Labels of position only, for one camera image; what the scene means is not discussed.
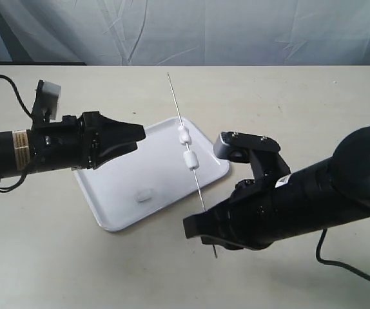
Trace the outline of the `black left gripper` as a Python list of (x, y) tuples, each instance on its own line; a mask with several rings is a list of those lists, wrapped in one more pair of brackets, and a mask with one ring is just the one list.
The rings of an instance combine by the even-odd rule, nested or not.
[(41, 120), (30, 130), (32, 169), (98, 169), (136, 151), (136, 142), (145, 138), (142, 125), (112, 120), (98, 111), (84, 112), (80, 117), (67, 115), (60, 122)]

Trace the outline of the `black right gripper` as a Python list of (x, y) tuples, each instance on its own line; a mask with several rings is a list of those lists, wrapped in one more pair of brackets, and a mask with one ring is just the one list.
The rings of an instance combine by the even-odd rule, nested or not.
[(263, 250), (276, 241), (304, 233), (304, 174), (282, 177), (286, 183), (271, 185), (242, 197), (235, 189), (227, 200), (205, 212), (183, 219), (187, 238), (200, 236), (204, 245), (226, 250)]

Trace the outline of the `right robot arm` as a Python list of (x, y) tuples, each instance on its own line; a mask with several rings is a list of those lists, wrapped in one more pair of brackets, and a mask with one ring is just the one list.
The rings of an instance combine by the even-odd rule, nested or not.
[(347, 135), (331, 157), (292, 172), (272, 138), (222, 132), (215, 156), (249, 164), (251, 179), (231, 196), (183, 221), (187, 238), (228, 250), (262, 250), (276, 241), (370, 218), (370, 126)]

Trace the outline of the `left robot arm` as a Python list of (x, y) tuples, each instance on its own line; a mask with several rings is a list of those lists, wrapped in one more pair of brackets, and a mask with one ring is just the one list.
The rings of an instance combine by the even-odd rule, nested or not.
[(0, 180), (61, 169), (98, 169), (135, 151), (145, 138), (142, 125), (112, 120), (98, 111), (0, 132)]

